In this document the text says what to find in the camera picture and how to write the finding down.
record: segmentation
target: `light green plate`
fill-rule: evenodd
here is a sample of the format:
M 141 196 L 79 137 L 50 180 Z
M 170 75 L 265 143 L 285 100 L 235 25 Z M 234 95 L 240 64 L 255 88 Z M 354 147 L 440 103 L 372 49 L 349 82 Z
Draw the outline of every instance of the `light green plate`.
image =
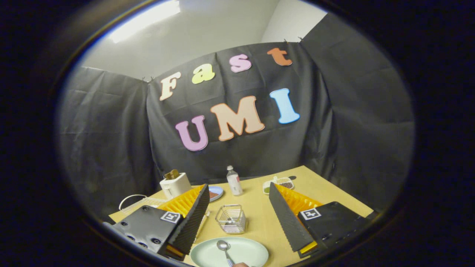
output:
M 234 263 L 244 262 L 249 267 L 262 267 L 269 259 L 269 252 L 261 243 L 238 237 L 222 237 L 210 239 L 197 244 L 190 252 L 193 262 L 199 267 L 228 266 L 224 251 L 216 246 L 218 240 L 231 245 L 228 254 Z

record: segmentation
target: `peach letter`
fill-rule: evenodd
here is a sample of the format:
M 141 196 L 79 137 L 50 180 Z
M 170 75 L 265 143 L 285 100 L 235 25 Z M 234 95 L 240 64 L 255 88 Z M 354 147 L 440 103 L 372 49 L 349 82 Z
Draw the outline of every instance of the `peach letter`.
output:
M 219 130 L 221 135 L 218 137 L 220 141 L 226 141 L 234 137 L 229 130 L 228 125 L 238 134 L 242 134 L 244 121 L 246 121 L 246 133 L 255 133 L 264 129 L 264 124 L 260 121 L 256 110 L 256 97 L 253 95 L 241 98 L 237 113 L 225 103 L 217 104 L 211 107 L 211 112 L 216 114 L 218 119 Z
M 280 50 L 278 48 L 271 49 L 267 52 L 268 55 L 272 55 L 274 61 L 281 66 L 288 66 L 292 64 L 290 59 L 286 59 L 284 55 L 287 55 L 287 51 Z
M 177 86 L 177 79 L 181 77 L 181 72 L 177 72 L 171 76 L 166 77 L 161 81 L 161 96 L 160 101 L 169 98 L 173 93 L 170 89 L 175 89 Z

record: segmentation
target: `water bottle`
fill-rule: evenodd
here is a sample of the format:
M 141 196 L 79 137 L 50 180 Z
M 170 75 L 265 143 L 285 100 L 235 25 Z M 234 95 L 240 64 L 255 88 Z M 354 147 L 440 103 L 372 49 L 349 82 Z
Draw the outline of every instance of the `water bottle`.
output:
M 226 175 L 228 179 L 229 187 L 233 195 L 239 196 L 242 194 L 241 182 L 239 181 L 239 175 L 233 170 L 233 166 L 228 166 L 228 174 Z

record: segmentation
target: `purple letter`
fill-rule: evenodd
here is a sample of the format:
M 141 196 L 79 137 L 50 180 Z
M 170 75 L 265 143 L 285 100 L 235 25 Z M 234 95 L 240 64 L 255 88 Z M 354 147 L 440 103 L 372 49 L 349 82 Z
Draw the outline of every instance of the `purple letter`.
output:
M 251 67 L 251 62 L 246 60 L 247 56 L 244 54 L 234 56 L 229 59 L 229 63 L 231 64 L 231 70 L 234 72 L 245 71 Z
M 191 151 L 198 151 L 202 150 L 208 145 L 208 135 L 206 134 L 206 129 L 205 125 L 203 124 L 203 121 L 205 119 L 205 116 L 200 115 L 194 117 L 191 122 L 196 125 L 196 128 L 198 129 L 198 134 L 199 134 L 199 141 L 198 142 L 193 142 L 190 137 L 190 133 L 188 132 L 188 122 L 183 121 L 180 122 L 175 126 L 175 128 L 178 130 L 178 133 L 180 134 L 181 141 L 183 142 L 183 145 Z

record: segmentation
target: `metal spoon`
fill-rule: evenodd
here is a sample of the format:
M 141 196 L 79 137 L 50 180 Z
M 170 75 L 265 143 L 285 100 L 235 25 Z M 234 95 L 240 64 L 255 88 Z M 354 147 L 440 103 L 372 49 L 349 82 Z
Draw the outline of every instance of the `metal spoon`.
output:
M 224 253 L 226 254 L 226 260 L 228 260 L 228 264 L 229 264 L 229 267 L 233 267 L 234 265 L 234 262 L 232 261 L 232 259 L 229 257 L 228 255 L 228 252 L 227 250 L 231 247 L 231 245 L 229 245 L 226 241 L 224 240 L 218 240 L 218 242 L 216 243 L 216 246 L 224 251 Z

